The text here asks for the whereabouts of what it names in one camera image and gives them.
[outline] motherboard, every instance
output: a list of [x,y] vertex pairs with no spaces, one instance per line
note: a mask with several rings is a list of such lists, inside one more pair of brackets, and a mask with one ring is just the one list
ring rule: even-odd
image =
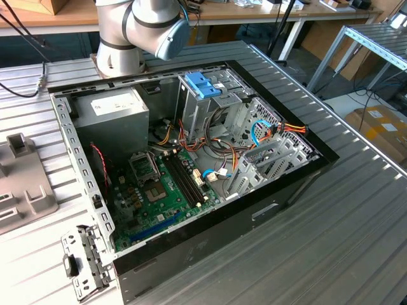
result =
[[116,251],[219,203],[184,149],[166,156],[134,156],[129,166],[118,169],[110,179],[109,210],[116,225],[113,234]]

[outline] table leg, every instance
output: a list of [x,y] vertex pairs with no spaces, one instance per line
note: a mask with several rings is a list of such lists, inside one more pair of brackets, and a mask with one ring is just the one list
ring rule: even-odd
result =
[[290,54],[295,41],[297,40],[298,35],[301,32],[301,29],[303,28],[305,21],[296,21],[294,23],[293,28],[291,29],[290,35],[288,36],[288,39],[286,41],[286,44],[284,45],[284,48],[281,51],[279,60],[287,60],[288,55]]
[[319,65],[318,69],[316,70],[315,74],[312,76],[311,81],[309,82],[307,89],[309,91],[312,91],[315,86],[317,85],[319,79],[322,76],[322,73],[324,73],[326,67],[328,66],[328,63],[331,61],[333,58],[333,55],[336,52],[336,49],[341,45],[343,38],[345,38],[345,26],[342,27],[341,31],[333,41],[333,44],[329,48],[328,52],[326,52],[326,55],[324,59],[322,60],[321,64]]
[[[372,24],[377,18],[377,15],[371,16],[365,24]],[[338,64],[338,66],[336,66],[335,72],[338,72],[344,65],[347,64],[348,59],[353,55],[353,53],[356,50],[356,47],[359,43],[357,43],[356,41],[354,41],[349,49],[347,50],[347,52],[345,53],[345,55],[343,56],[343,58],[341,59],[340,63]]]
[[370,82],[368,89],[372,89],[373,86],[376,85],[376,83],[379,81],[379,79],[383,76],[383,74],[387,71],[387,69],[391,66],[390,62],[387,62],[382,70],[375,76],[375,78]]

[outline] cardboard box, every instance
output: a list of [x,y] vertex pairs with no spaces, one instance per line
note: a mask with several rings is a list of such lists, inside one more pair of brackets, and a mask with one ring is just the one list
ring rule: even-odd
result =
[[68,0],[8,0],[12,8],[56,15]]
[[349,2],[346,0],[324,0],[324,2],[333,8],[347,8],[349,6]]
[[[363,109],[348,114],[345,121],[359,129]],[[388,157],[407,168],[407,124],[383,105],[368,107],[361,133]]]

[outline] label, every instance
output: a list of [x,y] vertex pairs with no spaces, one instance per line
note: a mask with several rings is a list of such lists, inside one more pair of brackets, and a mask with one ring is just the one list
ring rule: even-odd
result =
[[93,110],[97,116],[102,116],[104,114],[109,114],[112,112],[117,112],[121,110],[126,110],[130,108],[136,108],[140,111],[143,110],[142,103],[140,103],[133,95],[130,93],[115,95],[113,97],[100,98],[98,100],[93,100],[90,105],[92,105]]
[[215,87],[216,89],[224,88],[224,84],[222,84],[222,83],[214,84],[214,87]]
[[382,126],[383,126],[388,132],[396,132],[396,131],[397,131],[397,128],[396,128],[393,124],[387,123],[387,124],[382,124]]
[[375,119],[379,119],[382,118],[382,114],[380,112],[378,112],[377,110],[372,110],[372,111],[368,111],[370,113],[371,116],[373,116]]

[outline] red wire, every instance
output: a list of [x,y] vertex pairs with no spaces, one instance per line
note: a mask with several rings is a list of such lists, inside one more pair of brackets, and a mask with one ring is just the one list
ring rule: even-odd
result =
[[107,196],[107,170],[106,170],[106,163],[104,161],[103,154],[100,151],[100,149],[95,146],[95,144],[90,144],[90,146],[97,151],[97,153],[99,154],[100,160],[102,161],[103,172],[104,172],[104,185],[106,187],[106,196]]

